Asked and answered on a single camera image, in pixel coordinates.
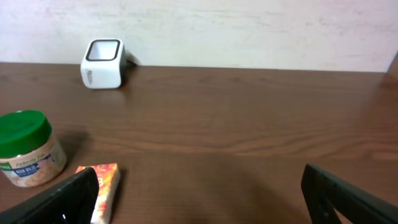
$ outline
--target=brown wood grain surface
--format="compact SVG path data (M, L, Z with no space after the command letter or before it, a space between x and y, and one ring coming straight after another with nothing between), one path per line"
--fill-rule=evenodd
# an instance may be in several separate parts
M113 223L309 223L309 162L398 205L398 81L383 73L136 67L90 90L78 65L0 63L0 114L23 109L48 116L68 165L32 189L0 176L0 210L109 162Z

